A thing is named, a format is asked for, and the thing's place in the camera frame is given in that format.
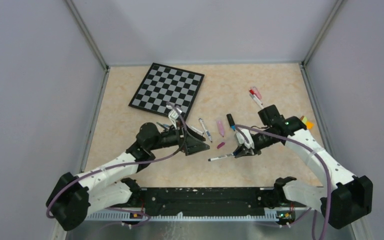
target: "metal frame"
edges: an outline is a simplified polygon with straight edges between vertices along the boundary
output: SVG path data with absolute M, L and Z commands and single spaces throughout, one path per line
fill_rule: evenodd
M 104 78 L 102 80 L 101 89 L 99 91 L 98 99 L 97 99 L 96 105 L 94 107 L 94 114 L 93 114 L 93 118 L 92 118 L 92 123 L 90 125 L 90 129 L 89 129 L 88 136 L 87 136 L 87 141 L 85 143 L 84 150 L 83 150 L 83 155 L 82 155 L 82 159 L 81 159 L 81 166 L 80 166 L 80 171 L 82 172 L 82 171 L 84 171 L 84 169 L 86 167 L 87 159 L 89 156 L 89 151 L 91 148 L 92 139 L 93 139 L 96 124 L 98 121 L 99 111 L 101 108 L 105 88 L 106 88 L 109 73 L 110 73 L 110 67 L 107 65 L 107 63 L 106 63 L 103 55 L 101 54 L 96 42 L 94 41 L 94 39 L 91 36 L 86 24 L 84 23 L 78 9 L 76 8 L 75 4 L 73 3 L 73 0 L 63 0 L 63 1 L 66 3 L 70 13 L 72 14 L 72 16 L 74 18 L 74 21 L 78 25 L 81 33 L 83 34 L 87 44 L 90 47 L 91 51 L 95 55 L 96 59 L 99 61 L 99 64 L 105 70 L 105 75 L 104 75 Z M 332 26 L 334 20 L 336 19 L 339 11 L 343 8 L 345 3 L 346 3 L 346 0 L 337 0 L 336 1 L 332 11 L 330 12 L 329 16 L 327 17 L 325 23 L 323 24 L 320 32 L 318 33 L 314 43 L 312 44 L 311 48 L 309 49 L 307 55 L 305 56 L 304 60 L 299 64 L 302 78 L 304 80 L 304 84 L 305 84 L 306 90 L 308 92 L 308 97 L 310 99 L 310 103 L 311 103 L 311 106 L 312 106 L 313 111 L 314 111 L 314 116 L 316 118 L 316 121 L 317 121 L 317 124 L 319 127 L 319 131 L 320 131 L 320 134 L 322 137 L 324 147 L 332 156 L 335 156 L 335 151 L 331 145 L 329 130 L 325 124 L 323 113 L 321 111 L 320 104 L 317 100 L 316 91 L 314 89 L 312 80 L 308 74 L 307 66 L 310 63 L 314 53 L 317 51 L 318 47 L 323 42 L 324 37 L 326 36 L 326 34 L 329 31 L 330 27 Z M 354 237 L 356 240 L 372 240 L 373 239 L 372 232 L 371 232 L 371 229 L 370 229 L 370 226 L 367 222 L 366 217 L 363 217 L 363 218 L 359 219 L 358 221 L 353 222 L 351 224 L 351 227 L 352 227 Z M 52 239 L 53 240 L 65 239 L 66 234 L 67 234 L 67 232 L 65 232 L 62 229 L 62 227 L 58 224 L 57 221 L 55 221 L 55 227 L 53 230 Z

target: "white marker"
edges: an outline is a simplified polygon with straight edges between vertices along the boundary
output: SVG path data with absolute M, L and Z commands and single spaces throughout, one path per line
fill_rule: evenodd
M 198 128 L 194 127 L 194 126 L 191 126 L 191 125 L 187 125 L 188 128 L 190 128 L 192 131 L 194 131 L 195 133 L 199 134 L 199 135 L 204 135 L 204 132 L 199 130 Z
M 254 94 L 249 94 L 251 98 L 254 100 L 254 102 L 261 108 L 263 109 L 263 103 L 254 95 Z
M 206 134 L 208 136 L 208 140 L 210 142 L 213 142 L 213 138 L 211 137 L 210 132 L 208 131 L 207 127 L 205 126 L 204 120 L 202 118 L 199 118 L 199 122 L 201 123 L 202 129 L 204 130 L 204 132 L 206 132 Z
M 225 158 L 228 158 L 228 157 L 233 157 L 233 153 L 229 153 L 229 154 L 226 154 L 226 155 L 221 155 L 221 156 L 209 158 L 208 162 L 212 162 L 212 161 L 219 160 L 219 159 L 225 159 Z

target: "gray floor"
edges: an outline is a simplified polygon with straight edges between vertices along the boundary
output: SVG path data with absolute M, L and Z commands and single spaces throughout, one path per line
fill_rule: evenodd
M 67 235 L 67 240 L 310 240 L 313 214 L 289 228 L 259 226 L 253 222 L 149 222 L 129 230 L 120 224 L 99 231 L 108 221 L 85 221 Z M 317 221 L 316 238 L 323 225 Z M 351 226 L 340 230 L 329 226 L 325 240 L 354 240 Z

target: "beige table surface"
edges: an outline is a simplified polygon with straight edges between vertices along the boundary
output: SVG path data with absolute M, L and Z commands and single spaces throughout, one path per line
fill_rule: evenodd
M 205 74 L 200 90 L 187 118 L 187 123 L 201 128 L 203 118 L 212 137 L 210 150 L 191 156 L 178 153 L 174 157 L 153 163 L 132 175 L 141 187 L 267 187 L 279 177 L 293 176 L 311 185 L 320 185 L 310 169 L 281 143 L 262 150 L 260 156 L 225 158 L 208 162 L 208 158 L 231 153 L 236 148 L 234 132 L 226 114 L 232 114 L 236 124 L 262 126 L 260 110 L 250 98 L 250 86 L 257 86 L 265 106 L 275 104 L 281 114 L 316 122 L 298 64 L 233 64 L 175 65 L 173 67 Z M 134 141 L 142 124 L 169 124 L 164 116 L 129 107 L 128 104 L 149 66 L 112 67 L 109 73 L 86 171 L 105 164 Z M 225 127 L 225 136 L 217 130 L 216 119 Z M 317 126 L 311 130 L 322 144 Z M 220 149 L 216 146 L 225 141 Z M 157 158 L 174 152 L 176 147 L 153 151 Z

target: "pink marker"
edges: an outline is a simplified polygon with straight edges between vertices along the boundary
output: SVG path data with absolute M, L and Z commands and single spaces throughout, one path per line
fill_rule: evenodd
M 223 127 L 223 123 L 221 120 L 217 120 L 217 128 L 218 128 L 218 132 L 220 133 L 220 135 L 222 137 L 225 136 L 225 127 Z
M 261 100 L 261 94 L 258 91 L 257 87 L 256 86 L 252 86 L 251 90 L 253 91 L 251 93 L 254 94 L 259 100 Z

